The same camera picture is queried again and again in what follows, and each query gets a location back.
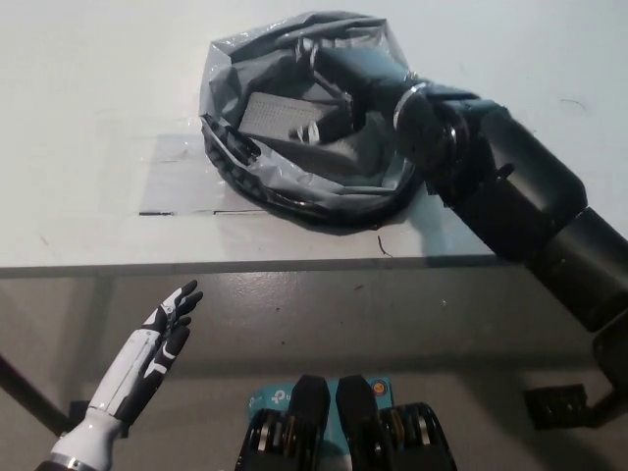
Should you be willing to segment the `dark right robot hand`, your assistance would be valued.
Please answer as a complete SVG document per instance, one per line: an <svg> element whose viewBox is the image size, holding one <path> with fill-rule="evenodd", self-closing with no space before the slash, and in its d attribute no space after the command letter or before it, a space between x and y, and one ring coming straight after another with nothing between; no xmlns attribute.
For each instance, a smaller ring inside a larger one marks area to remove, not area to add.
<svg viewBox="0 0 628 471"><path fill-rule="evenodd" d="M368 47L301 44L297 64L338 100L320 119L288 132L290 139L307 145L329 144L361 131L370 112L392 118L404 93L421 82L389 55Z"/></svg>

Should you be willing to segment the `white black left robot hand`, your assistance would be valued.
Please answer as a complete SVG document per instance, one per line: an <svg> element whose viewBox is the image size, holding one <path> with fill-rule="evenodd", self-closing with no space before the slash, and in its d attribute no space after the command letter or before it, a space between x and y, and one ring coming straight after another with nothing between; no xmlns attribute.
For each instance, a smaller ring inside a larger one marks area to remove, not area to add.
<svg viewBox="0 0 628 471"><path fill-rule="evenodd" d="M175 289L131 333L87 409L130 427L160 388L190 335L190 314L203 292L192 280Z"/></svg>

